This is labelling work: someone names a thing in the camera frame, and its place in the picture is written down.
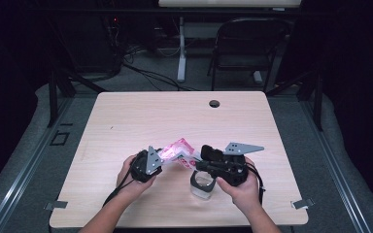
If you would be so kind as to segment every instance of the fingers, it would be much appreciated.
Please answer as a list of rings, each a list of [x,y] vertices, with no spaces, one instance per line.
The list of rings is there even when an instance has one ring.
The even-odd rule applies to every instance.
[[[150,187],[151,185],[153,185],[153,181],[155,181],[155,179],[156,179],[156,176],[153,176],[150,178],[149,181],[147,181],[146,183],[142,183],[142,184],[144,184],[146,187]]]
[[[255,165],[254,162],[252,160],[250,160],[247,156],[245,156],[245,161],[247,163],[251,163],[251,164]]]
[[[228,182],[226,182],[221,177],[217,177],[216,181],[217,181],[217,184],[220,186],[220,189],[222,189],[224,192],[230,195],[230,193],[232,192],[233,186],[231,186]]]
[[[125,161],[123,161],[123,166],[122,167],[127,167],[127,168],[129,168],[130,167],[130,165],[131,165],[131,162],[132,162],[132,160],[134,159],[136,157],[136,155],[134,154],[134,155],[130,155],[129,157],[127,157],[126,159],[125,159]]]

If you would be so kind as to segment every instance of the wooden table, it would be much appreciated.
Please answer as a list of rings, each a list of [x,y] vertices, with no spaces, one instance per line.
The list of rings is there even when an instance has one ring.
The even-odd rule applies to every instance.
[[[211,100],[220,106],[212,108]],[[308,220],[277,126],[263,92],[105,92],[93,107],[51,227],[82,227],[115,188],[123,160],[148,146],[163,148],[185,138],[196,150],[207,144],[224,150],[230,142],[263,146],[248,153],[263,178],[263,207],[276,224]],[[192,171],[162,167],[153,186],[122,215],[118,227],[208,227],[249,225],[217,185],[210,200],[190,192]]]

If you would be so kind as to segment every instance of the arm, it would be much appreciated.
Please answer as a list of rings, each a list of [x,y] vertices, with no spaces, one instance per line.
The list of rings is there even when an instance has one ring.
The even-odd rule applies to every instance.
[[[247,163],[254,163],[246,158]],[[258,181],[254,173],[249,172],[247,180],[238,186],[231,186],[223,178],[218,177],[220,188],[232,197],[232,202],[248,219],[251,229],[257,232],[280,232],[280,229],[264,211],[258,201]]]
[[[118,174],[117,185],[123,180],[129,170],[130,163],[135,155],[129,156],[122,166],[122,170]],[[146,189],[148,189],[155,180],[152,177],[146,183],[133,182],[129,174],[124,187],[117,196],[111,199],[93,219],[88,222],[80,232],[113,232],[117,226],[118,220],[125,209],[135,201]]]

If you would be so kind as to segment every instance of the table leg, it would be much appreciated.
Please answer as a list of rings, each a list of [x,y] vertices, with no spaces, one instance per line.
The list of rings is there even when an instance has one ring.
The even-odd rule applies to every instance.
[[[180,17],[180,63],[178,65],[178,82],[183,83],[186,80],[186,42],[184,34],[184,18]]]

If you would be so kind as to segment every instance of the cable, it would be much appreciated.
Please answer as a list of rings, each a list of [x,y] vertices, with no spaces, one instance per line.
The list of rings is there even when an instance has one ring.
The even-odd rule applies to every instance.
[[[129,176],[129,173],[132,171],[133,169],[133,166],[136,162],[136,160],[138,159],[138,156],[136,156],[132,162],[131,162],[131,166],[129,167],[128,171],[126,172],[125,176],[123,177],[122,181],[120,182],[120,184],[117,186],[117,188],[114,189],[113,192],[111,192],[111,194],[109,194],[109,196],[107,197],[107,199],[105,200],[104,202],[104,205],[102,205],[102,207],[104,207],[109,201],[111,201],[115,196],[118,195],[118,193],[120,192],[121,189],[125,188],[127,185],[129,185],[130,183],[132,183],[134,180],[130,181],[129,183],[127,184],[124,184],[126,182],[126,179],[128,178]]]
[[[139,68],[136,68],[136,67],[133,67],[129,64],[125,64],[123,63],[122,66],[130,69],[130,70],[133,70],[141,75],[143,75],[150,83],[151,85],[153,85],[153,87],[155,87],[156,89],[160,90],[161,89],[159,87],[157,87],[155,84],[153,84],[153,82],[151,81],[151,79],[154,79],[154,80],[157,80],[157,81],[160,81],[160,82],[163,82],[163,83],[167,83],[169,85],[172,85],[174,87],[176,87],[178,89],[178,91],[180,90],[198,90],[198,89],[195,89],[195,88],[192,88],[192,87],[187,87],[187,86],[180,86],[177,84],[177,82],[175,82],[174,80],[172,80],[171,78],[169,77],[166,77],[164,75],[160,75],[160,74],[157,74],[156,72],[152,72],[152,71],[147,71],[147,70],[142,70],[142,69],[139,69]]]
[[[128,50],[126,50],[125,55],[123,56],[123,59],[129,64],[133,64],[134,55],[141,51],[145,51],[145,50],[142,50],[141,46],[132,46],[132,48],[128,48]]]
[[[258,181],[259,181],[259,203],[262,205],[262,197],[263,197],[263,193],[265,191],[265,188],[264,188],[264,185],[263,185],[263,181],[262,181],[262,178],[261,176],[259,175],[258,171],[256,170],[255,166],[251,163],[247,163],[247,167],[250,171],[252,171],[256,177],[258,178]]]
[[[180,47],[177,47],[177,48],[165,48],[165,49],[158,48],[157,50],[159,51],[159,53],[161,53],[161,55],[170,57],[170,56],[176,55],[178,51],[180,51],[180,49],[181,49]],[[163,52],[163,50],[176,50],[176,51],[171,54],[166,54]]]

